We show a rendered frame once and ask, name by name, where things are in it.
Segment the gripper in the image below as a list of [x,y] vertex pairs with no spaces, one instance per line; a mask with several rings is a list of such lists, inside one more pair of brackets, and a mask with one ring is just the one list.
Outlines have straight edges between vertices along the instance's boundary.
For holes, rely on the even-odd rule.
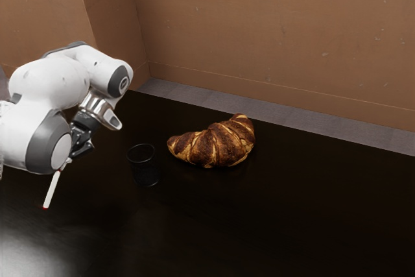
[[66,163],[71,163],[77,158],[81,158],[94,150],[90,139],[101,127],[101,124],[91,114],[86,111],[78,111],[70,123],[73,143],[83,143],[75,145],[71,149]]

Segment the white pen with red ends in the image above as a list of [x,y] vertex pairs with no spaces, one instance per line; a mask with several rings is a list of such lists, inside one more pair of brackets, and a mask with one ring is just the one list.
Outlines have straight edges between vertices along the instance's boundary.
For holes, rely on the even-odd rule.
[[57,171],[53,174],[53,177],[52,177],[51,183],[50,183],[50,185],[49,185],[49,188],[48,188],[47,194],[46,194],[46,196],[45,196],[45,200],[44,200],[43,205],[42,205],[42,208],[43,208],[44,210],[49,209],[49,206],[50,206],[51,201],[52,201],[52,199],[53,199],[53,195],[54,195],[55,189],[56,189],[56,187],[57,187],[57,185],[58,185],[58,181],[59,181],[59,178],[60,178],[61,172],[62,172],[62,170],[61,170],[61,169],[59,169],[59,170],[57,170]]

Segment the black mesh pen holder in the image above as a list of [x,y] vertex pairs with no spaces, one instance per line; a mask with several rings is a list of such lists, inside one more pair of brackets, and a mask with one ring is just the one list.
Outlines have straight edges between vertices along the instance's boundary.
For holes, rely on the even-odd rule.
[[150,143],[140,143],[126,153],[134,182],[142,187],[155,186],[161,178],[156,161],[156,150]]

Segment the brown croissant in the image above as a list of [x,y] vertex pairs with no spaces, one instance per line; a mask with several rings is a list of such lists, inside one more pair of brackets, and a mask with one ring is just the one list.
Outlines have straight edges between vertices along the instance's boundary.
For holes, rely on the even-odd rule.
[[176,158],[203,168],[231,167],[244,161],[255,145],[254,125],[244,114],[186,132],[167,141]]

